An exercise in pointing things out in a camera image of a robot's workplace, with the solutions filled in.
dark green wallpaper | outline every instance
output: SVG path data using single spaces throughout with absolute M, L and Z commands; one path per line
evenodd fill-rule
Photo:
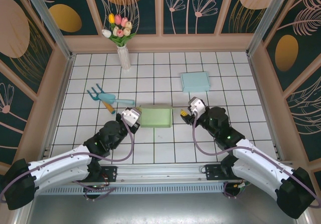
M 20 0 L 0 4 L 0 60 L 38 92 L 52 48 Z
M 254 33 L 269 2 L 270 0 L 231 0 L 221 33 Z
M 106 8 L 104 6 L 109 6 L 110 12 L 114 15 L 121 13 L 121 16 L 124 17 L 124 7 L 122 2 L 127 2 L 128 0 L 114 0 L 114 2 L 119 2 L 120 4 L 116 5 L 109 0 L 95 0 L 99 15 L 101 18 L 102 25 L 105 28 L 109 29 L 108 22 L 108 11 L 105 12 Z M 156 16 L 155 16 L 155 0 L 136 0 L 137 4 L 127 4 L 125 9 L 126 16 L 133 14 L 136 16 L 136 20 L 133 21 L 131 17 L 128 19 L 133 22 L 133 30 L 135 32 L 138 27 L 137 34 L 156 34 Z
M 86 0 L 43 0 L 64 36 L 98 35 Z
M 164 0 L 164 34 L 214 33 L 222 2 L 223 0 Z
M 0 162 L 11 165 L 34 102 L 0 73 Z
M 319 189 L 321 190 L 321 170 L 314 173 Z
M 28 2 L 29 2 L 29 4 L 31 4 L 31 7 L 33 8 L 34 12 L 35 12 L 36 15 L 38 16 L 38 18 L 41 20 L 41 17 L 40 17 L 40 15 L 39 15 L 39 13 L 37 12 L 36 8 L 34 7 L 34 5 L 30 2 L 30 0 L 28 0 Z M 56 40 L 55 40 L 54 37 L 51 35 L 51 32 L 48 30 L 46 24 L 43 23 L 43 25 L 44 25 L 44 27 L 46 28 L 46 30 L 47 30 L 48 34 L 50 35 L 51 39 L 52 39 L 53 42 L 55 43 Z
M 308 159 L 321 158 L 321 67 L 286 101 Z
M 283 90 L 321 53 L 321 0 L 295 0 L 267 45 Z
M 277 14 L 275 15 L 273 21 L 271 22 L 271 25 L 269 26 L 269 28 L 267 29 L 266 33 L 264 34 L 264 36 L 263 36 L 263 41 L 265 41 L 265 39 L 267 38 L 267 36 L 270 34 L 270 32 L 271 32 L 271 30 L 272 30 L 272 28 L 273 28 L 274 23 L 275 23 L 276 20 L 279 18 L 280 14 L 281 14 L 281 12 L 283 11 L 283 9 L 284 9 L 284 7 L 285 7 L 285 5 L 286 5 L 287 2 L 288 2 L 288 0 L 284 0 L 284 1 L 283 1 L 283 4 L 281 5 L 279 11 L 277 12 Z

white vase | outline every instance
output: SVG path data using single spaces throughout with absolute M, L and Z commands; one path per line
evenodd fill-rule
M 125 46 L 123 47 L 118 47 L 117 46 L 117 53 L 120 59 L 120 65 L 123 69 L 128 70 L 131 67 L 130 60 L 129 60 L 129 53 L 128 49 Z

tulip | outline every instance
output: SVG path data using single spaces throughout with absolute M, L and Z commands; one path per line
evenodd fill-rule
M 108 20 L 109 20 L 109 23 L 111 24 L 115 23 L 115 16 L 113 13 L 109 14 Z
M 123 37 L 124 36 L 124 32 L 122 30 L 118 30 L 117 31 L 117 36 L 118 37 Z
M 114 27 L 114 30 L 112 31 L 112 34 L 117 37 L 117 31 L 119 30 L 119 27 Z
M 121 19 L 121 26 L 122 26 L 122 27 L 125 27 L 126 22 L 128 22 L 127 17 L 124 17 L 123 19 Z
M 131 22 L 126 22 L 125 27 L 129 28 L 131 30 L 132 29 L 132 23 Z
M 102 33 L 102 35 L 103 35 L 104 37 L 106 37 L 106 38 L 110 38 L 110 36 L 111 36 L 111 31 L 106 30 L 106 29 L 102 29 L 102 30 L 101 30 L 101 33 Z
M 120 15 L 115 15 L 115 23 L 117 25 L 120 25 L 121 24 L 121 16 Z
M 130 28 L 126 27 L 124 30 L 124 35 L 129 36 L 130 35 Z

blue tool handle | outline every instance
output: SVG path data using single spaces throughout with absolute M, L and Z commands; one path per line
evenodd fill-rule
M 114 99 L 115 102 L 125 103 L 129 105 L 134 105 L 135 101 L 131 99 Z

light blue box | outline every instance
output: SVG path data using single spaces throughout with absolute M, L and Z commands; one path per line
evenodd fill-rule
M 207 72 L 187 72 L 181 74 L 183 92 L 205 92 L 210 90 Z

